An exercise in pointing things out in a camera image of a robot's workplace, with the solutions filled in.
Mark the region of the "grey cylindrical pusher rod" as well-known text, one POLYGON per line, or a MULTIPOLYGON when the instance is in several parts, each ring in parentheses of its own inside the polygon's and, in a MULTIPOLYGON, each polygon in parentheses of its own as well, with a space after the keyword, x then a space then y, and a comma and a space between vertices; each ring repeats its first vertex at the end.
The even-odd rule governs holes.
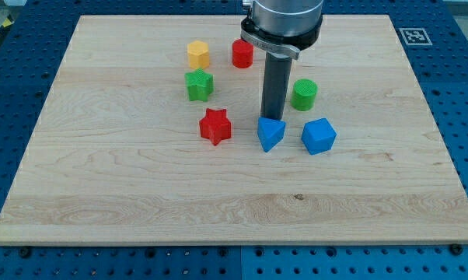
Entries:
POLYGON ((292 59, 283 54, 266 53, 260 116, 281 120, 284 113, 292 59))

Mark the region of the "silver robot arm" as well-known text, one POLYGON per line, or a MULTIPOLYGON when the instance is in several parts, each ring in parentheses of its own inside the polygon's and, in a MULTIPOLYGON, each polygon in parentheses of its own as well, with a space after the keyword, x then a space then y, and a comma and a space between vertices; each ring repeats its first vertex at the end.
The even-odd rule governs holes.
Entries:
POLYGON ((320 35, 323 0, 243 0, 241 38, 266 52, 260 116, 282 119, 292 62, 320 35))

